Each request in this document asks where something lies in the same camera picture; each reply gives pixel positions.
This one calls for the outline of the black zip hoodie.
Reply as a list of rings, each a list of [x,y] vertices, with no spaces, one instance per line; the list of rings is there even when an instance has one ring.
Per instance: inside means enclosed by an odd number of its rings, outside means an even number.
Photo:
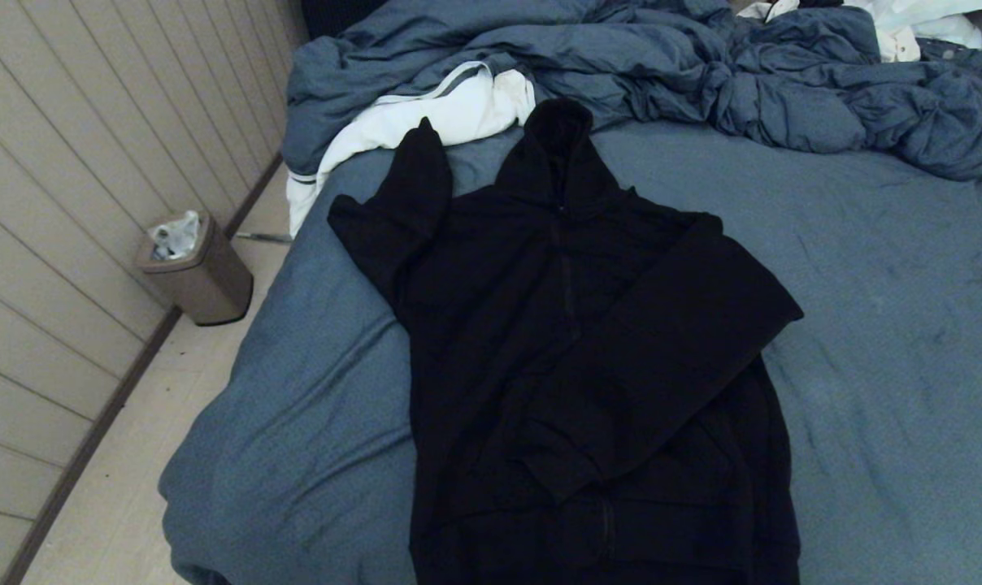
[[[572,100],[453,194],[428,121],[328,223],[406,330],[418,585],[800,585],[763,350],[803,318],[718,216],[621,188]]]

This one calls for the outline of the rumpled blue duvet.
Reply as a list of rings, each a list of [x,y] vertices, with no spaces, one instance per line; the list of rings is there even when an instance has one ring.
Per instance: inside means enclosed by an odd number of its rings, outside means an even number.
[[[314,174],[350,119],[392,90],[480,60],[533,74],[599,127],[707,124],[803,152],[877,150],[949,180],[982,178],[982,53],[882,62],[857,7],[737,18],[725,0],[389,0],[293,56],[285,162]]]

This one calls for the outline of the beige trash bin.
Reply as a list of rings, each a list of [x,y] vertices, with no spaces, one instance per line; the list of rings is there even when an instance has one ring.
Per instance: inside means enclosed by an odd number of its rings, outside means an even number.
[[[197,212],[202,218],[200,238],[189,256],[174,262],[150,258],[152,240],[148,230],[184,212],[165,216],[146,230],[135,258],[137,269],[195,325],[211,327],[237,322],[252,304],[254,277],[212,215]]]

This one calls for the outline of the clear plastic bin bag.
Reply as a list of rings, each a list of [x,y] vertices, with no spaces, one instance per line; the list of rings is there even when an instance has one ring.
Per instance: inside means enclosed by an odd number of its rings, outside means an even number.
[[[197,247],[201,226],[201,215],[194,210],[153,226],[148,230],[152,241],[150,258],[157,262],[174,262],[189,256]]]

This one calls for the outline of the black headboard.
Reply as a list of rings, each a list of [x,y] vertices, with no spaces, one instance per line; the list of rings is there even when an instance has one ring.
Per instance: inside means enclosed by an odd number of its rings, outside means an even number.
[[[388,0],[298,0],[309,40],[337,36]]]

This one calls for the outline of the blue bed sheet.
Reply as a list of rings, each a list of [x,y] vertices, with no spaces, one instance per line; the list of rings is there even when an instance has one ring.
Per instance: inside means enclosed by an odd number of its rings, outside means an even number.
[[[593,134],[618,181],[720,216],[806,312],[763,352],[789,429],[802,585],[982,585],[982,180],[687,123]],[[408,344],[325,183],[226,388],[159,481],[191,585],[412,585]]]

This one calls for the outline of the cream rumpled garment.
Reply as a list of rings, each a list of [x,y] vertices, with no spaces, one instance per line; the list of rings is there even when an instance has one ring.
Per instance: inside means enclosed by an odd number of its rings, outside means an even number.
[[[793,23],[793,16],[813,16],[826,25],[852,19],[853,36],[865,46],[863,54],[878,63],[910,63],[921,59],[917,37],[908,25],[884,22],[884,11],[876,0],[733,0],[730,7],[738,19],[770,25],[778,20]]]

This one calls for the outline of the white pillow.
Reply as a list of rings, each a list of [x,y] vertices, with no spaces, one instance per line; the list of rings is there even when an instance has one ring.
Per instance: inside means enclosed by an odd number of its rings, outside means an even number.
[[[982,34],[967,15],[982,11],[982,0],[843,0],[874,20],[879,46],[897,51],[915,38],[937,38],[970,48],[982,46]]]

